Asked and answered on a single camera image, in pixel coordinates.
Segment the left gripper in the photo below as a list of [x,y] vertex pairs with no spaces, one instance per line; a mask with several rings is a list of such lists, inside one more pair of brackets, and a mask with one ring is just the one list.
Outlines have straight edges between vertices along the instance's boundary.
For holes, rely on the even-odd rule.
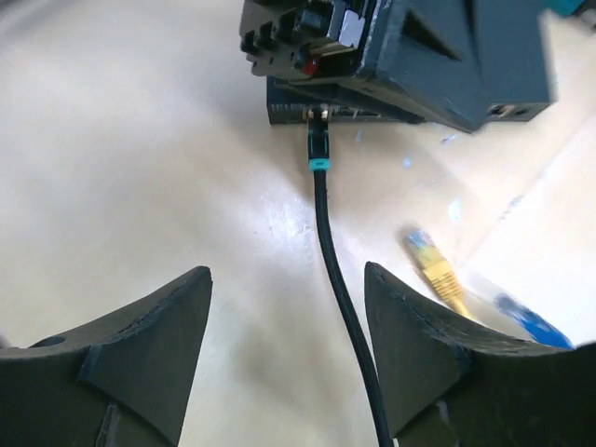
[[246,1],[240,50],[259,77],[303,84],[351,75],[372,13],[371,1]]

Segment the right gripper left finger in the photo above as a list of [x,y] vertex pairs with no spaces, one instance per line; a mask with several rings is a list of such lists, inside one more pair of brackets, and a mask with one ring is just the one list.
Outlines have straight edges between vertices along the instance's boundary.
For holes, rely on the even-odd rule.
[[89,323],[2,349],[2,445],[178,445],[211,291],[199,266]]

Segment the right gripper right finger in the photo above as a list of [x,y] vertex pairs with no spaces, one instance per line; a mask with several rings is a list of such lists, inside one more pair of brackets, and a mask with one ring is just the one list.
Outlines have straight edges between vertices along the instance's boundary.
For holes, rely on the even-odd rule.
[[517,339],[367,263],[365,305],[391,436],[401,446],[591,446],[595,347]]

